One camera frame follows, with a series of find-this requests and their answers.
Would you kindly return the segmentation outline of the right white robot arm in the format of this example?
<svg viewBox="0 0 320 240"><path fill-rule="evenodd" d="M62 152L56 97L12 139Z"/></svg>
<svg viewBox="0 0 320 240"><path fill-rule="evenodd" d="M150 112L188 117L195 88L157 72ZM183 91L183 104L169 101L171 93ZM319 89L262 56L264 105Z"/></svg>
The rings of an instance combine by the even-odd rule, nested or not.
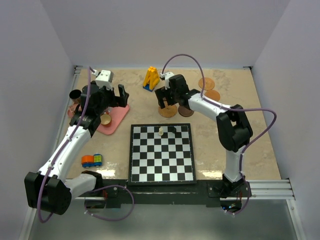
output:
<svg viewBox="0 0 320 240"><path fill-rule="evenodd" d="M242 106L229 106L201 95L196 89L189 89L183 75L172 72L160 74L164 86L155 91L158 105L176 105L198 112L214 120L218 139L226 150L226 165L222 183L216 190L222 198L235 196L246 183L243 173L244 149L253 136L253 130Z"/></svg>

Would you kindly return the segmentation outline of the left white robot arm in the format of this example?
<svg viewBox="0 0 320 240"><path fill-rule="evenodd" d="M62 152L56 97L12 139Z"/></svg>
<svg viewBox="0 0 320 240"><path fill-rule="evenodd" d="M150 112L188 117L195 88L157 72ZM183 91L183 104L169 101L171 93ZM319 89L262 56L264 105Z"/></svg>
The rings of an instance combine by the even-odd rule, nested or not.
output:
<svg viewBox="0 0 320 240"><path fill-rule="evenodd" d="M102 175L85 170L78 177L67 179L67 174L83 146L92 138L101 123L101 115L111 107L125 108L129 94L118 85L114 89L99 87L94 81L82 89L81 103L69 122L67 133L52 156L37 171L24 178L27 203L38 212L63 215L73 199L84 193L99 196L104 190Z"/></svg>

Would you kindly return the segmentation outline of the woven rattan coaster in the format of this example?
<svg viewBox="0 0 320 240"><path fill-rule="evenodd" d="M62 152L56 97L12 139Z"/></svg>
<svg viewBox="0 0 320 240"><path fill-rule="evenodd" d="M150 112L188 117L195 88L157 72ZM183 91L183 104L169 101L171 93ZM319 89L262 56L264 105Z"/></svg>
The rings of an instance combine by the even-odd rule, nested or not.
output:
<svg viewBox="0 0 320 240"><path fill-rule="evenodd" d="M158 107L158 113L164 118L172 118L178 112L178 108L175 105L166 105L164 108Z"/></svg>
<svg viewBox="0 0 320 240"><path fill-rule="evenodd" d="M215 82L212 78L205 77L198 80L198 86L205 91L212 90L215 87Z"/></svg>

